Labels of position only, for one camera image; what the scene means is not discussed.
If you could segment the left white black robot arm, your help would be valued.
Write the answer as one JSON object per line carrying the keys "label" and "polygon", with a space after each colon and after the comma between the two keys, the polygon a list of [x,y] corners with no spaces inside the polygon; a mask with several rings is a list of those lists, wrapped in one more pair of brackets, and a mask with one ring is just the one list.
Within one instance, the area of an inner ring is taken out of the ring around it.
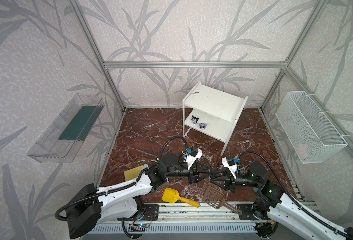
{"label": "left white black robot arm", "polygon": [[168,178],[187,178],[192,184],[210,176],[210,167],[197,157],[191,167],[180,159],[168,153],[152,165],[144,165],[132,180],[100,188],[86,185],[55,212],[55,218],[67,222],[70,239],[77,239],[98,224],[141,216],[146,211],[141,197],[162,189]]}

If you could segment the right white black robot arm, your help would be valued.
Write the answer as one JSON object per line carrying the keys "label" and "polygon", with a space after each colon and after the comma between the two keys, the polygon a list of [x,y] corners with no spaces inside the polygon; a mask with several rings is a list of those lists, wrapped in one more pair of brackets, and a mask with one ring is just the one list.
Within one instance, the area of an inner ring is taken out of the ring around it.
{"label": "right white black robot arm", "polygon": [[246,173],[233,175],[229,168],[213,174],[210,182],[226,191],[235,187],[257,188],[252,213],[258,219],[269,218],[306,240],[353,240],[353,228],[344,228],[317,214],[269,180],[269,172],[258,162]]}

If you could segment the dark purple small figure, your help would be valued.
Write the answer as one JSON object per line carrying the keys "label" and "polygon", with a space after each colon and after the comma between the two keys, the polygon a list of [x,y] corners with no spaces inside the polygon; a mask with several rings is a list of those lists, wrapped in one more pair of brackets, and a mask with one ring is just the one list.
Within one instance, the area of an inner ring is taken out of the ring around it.
{"label": "dark purple small figure", "polygon": [[206,129],[206,128],[207,128],[207,125],[208,125],[208,123],[199,123],[199,128],[200,128],[201,130]]}

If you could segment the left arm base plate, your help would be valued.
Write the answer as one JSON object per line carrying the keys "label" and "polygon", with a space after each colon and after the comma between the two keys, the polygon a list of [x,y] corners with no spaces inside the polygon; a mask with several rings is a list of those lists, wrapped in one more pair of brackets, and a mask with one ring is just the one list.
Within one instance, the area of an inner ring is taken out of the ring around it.
{"label": "left arm base plate", "polygon": [[156,221],[159,216],[159,208],[160,206],[158,204],[145,204],[144,209],[138,210],[134,220]]}

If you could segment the black purple Kuromi figure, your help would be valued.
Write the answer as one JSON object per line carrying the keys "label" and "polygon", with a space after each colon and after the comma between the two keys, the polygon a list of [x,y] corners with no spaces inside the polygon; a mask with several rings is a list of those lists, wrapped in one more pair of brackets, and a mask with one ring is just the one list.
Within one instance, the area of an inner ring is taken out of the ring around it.
{"label": "black purple Kuromi figure", "polygon": [[195,117],[194,115],[191,115],[191,122],[192,122],[192,124],[197,125],[197,124],[198,124],[198,120],[199,120],[198,117]]}

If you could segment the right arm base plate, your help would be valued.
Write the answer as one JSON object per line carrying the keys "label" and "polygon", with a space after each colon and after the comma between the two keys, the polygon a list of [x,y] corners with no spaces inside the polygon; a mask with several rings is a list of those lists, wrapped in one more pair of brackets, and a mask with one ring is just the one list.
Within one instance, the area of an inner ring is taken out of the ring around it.
{"label": "right arm base plate", "polygon": [[252,211],[252,204],[237,204],[235,207],[242,212],[240,220],[257,220]]}

